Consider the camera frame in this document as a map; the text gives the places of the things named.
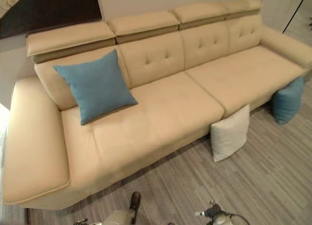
throw pillow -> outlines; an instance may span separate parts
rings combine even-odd
[[[214,162],[223,160],[239,150],[247,140],[249,105],[231,116],[211,125]]]
[[[278,124],[289,122],[299,111],[303,85],[303,77],[299,77],[274,94],[272,99],[273,116]]]
[[[55,65],[70,85],[80,108],[81,124],[125,105],[137,104],[123,79],[117,51],[77,65]]]

sofa armrest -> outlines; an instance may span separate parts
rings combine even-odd
[[[68,184],[61,113],[37,77],[19,80],[5,146],[3,200],[17,204]]]
[[[302,66],[312,68],[312,47],[263,26],[260,44]]]

backrest cushion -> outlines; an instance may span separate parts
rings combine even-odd
[[[259,15],[241,17],[226,22],[229,28],[228,54],[259,45],[261,39],[261,17]]]
[[[223,57],[228,50],[228,27],[216,22],[181,31],[185,69]]]
[[[54,65],[73,65],[84,62],[90,62],[102,58],[114,49],[117,50],[118,63],[124,77],[124,80],[129,87],[129,79],[125,71],[125,66],[120,56],[120,51],[117,46],[110,46],[85,53],[71,55],[65,58],[46,61],[40,64],[35,64],[35,71],[43,84],[50,98],[55,102],[60,110],[66,110],[77,106],[76,100],[70,90],[70,86],[66,80],[53,68]]]
[[[178,32],[120,44],[131,88],[173,75],[184,69]]]

blue pillow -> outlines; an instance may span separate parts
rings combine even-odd
[[[299,111],[303,85],[303,77],[299,77],[274,94],[273,115],[278,124],[289,122]]]
[[[80,108],[81,124],[125,105],[137,104],[123,79],[117,51],[77,65],[55,65],[67,81]]]

seat cushion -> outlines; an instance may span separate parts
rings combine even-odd
[[[62,112],[71,186],[96,193],[205,135],[223,108],[184,72],[132,89],[138,105],[80,125]]]
[[[224,118],[251,104],[251,110],[266,102],[304,70],[295,63],[258,46],[194,67],[186,73],[218,100]]]

